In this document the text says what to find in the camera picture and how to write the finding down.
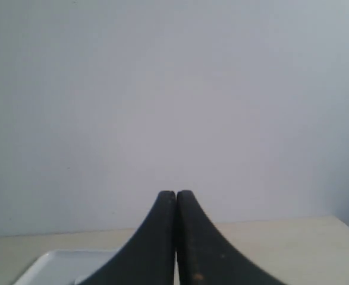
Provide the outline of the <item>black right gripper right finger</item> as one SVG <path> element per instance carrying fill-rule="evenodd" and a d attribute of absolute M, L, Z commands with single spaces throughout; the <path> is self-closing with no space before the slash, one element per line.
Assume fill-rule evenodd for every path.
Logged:
<path fill-rule="evenodd" d="M 180 284 L 282 284 L 238 251 L 192 191 L 177 193 L 175 247 Z"/>

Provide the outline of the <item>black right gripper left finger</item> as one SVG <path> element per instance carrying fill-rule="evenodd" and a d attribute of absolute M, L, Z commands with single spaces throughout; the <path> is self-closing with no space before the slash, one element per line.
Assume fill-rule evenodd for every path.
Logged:
<path fill-rule="evenodd" d="M 173 284 L 176 194 L 161 191 L 128 242 L 81 284 Z"/>

